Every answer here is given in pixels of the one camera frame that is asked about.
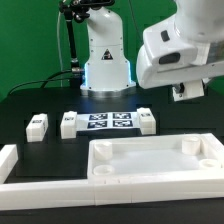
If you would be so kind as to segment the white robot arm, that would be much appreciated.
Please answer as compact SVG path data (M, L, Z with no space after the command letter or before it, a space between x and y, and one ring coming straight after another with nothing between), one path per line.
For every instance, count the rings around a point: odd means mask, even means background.
M174 15L143 31L136 81L124 56L121 18L104 7L89 11L83 93L101 97L170 85L180 101L202 96L205 83L224 75L224 0L174 2Z

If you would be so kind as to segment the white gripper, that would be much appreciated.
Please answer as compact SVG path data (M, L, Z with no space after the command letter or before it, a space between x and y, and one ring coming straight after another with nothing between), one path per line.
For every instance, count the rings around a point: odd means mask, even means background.
M182 94L186 82L224 74L224 18L172 15L143 31L136 75L144 88L174 85Z

